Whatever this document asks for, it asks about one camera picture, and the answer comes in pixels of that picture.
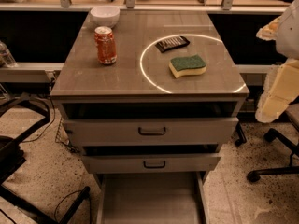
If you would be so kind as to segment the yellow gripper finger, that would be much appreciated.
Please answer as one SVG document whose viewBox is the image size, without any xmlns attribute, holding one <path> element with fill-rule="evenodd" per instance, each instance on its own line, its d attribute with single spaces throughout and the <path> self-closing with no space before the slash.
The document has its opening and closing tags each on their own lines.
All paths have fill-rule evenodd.
<svg viewBox="0 0 299 224">
<path fill-rule="evenodd" d="M 282 65 L 273 65 L 267 73 L 255 118 L 270 123 L 299 96 L 299 61 L 288 59 Z"/>
<path fill-rule="evenodd" d="M 266 24 L 263 28 L 260 28 L 256 36 L 261 40 L 270 41 L 275 40 L 277 37 L 277 30 L 280 17 L 277 17 Z"/>
</svg>

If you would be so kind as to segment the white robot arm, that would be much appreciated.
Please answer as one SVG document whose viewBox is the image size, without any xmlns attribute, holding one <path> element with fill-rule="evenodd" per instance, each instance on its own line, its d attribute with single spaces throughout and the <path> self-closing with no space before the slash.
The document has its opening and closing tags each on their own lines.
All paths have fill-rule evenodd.
<svg viewBox="0 0 299 224">
<path fill-rule="evenodd" d="M 299 96 L 299 0 L 293 0 L 281 16 L 261 28 L 256 36 L 275 40 L 277 53 L 287 58 L 267 73 L 257 105 L 255 118 L 270 123 Z"/>
</svg>

